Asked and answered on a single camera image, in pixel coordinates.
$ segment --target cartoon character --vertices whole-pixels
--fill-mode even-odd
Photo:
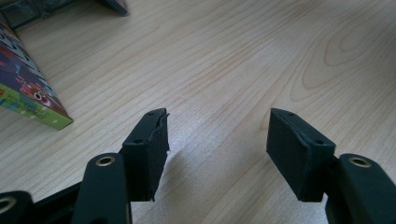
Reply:
[[[45,90],[38,83],[27,83],[23,77],[16,77],[17,81],[21,83],[20,91],[24,93],[29,98],[36,100],[42,105],[59,111],[61,113],[66,113],[66,111],[60,106],[49,91]]]

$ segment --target colorful box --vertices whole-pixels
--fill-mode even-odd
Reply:
[[[0,23],[0,105],[61,130],[73,120],[15,34]]]

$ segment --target toy box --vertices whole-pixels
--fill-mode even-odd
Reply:
[[[73,121],[21,42],[1,22],[0,105],[58,130]]]

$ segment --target wood grain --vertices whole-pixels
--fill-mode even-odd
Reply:
[[[293,111],[396,180],[396,2],[81,1],[18,31],[75,122],[55,131],[0,109],[0,189],[35,201],[116,152],[166,107],[171,153],[134,223],[327,223],[265,153],[269,110]]]

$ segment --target light wood surface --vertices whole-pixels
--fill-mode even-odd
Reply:
[[[34,200],[81,180],[166,107],[168,157],[134,223],[326,223],[265,152],[271,107],[297,113],[396,180],[396,2],[130,0],[120,17],[81,1],[18,31],[73,124],[0,108],[0,190]]]

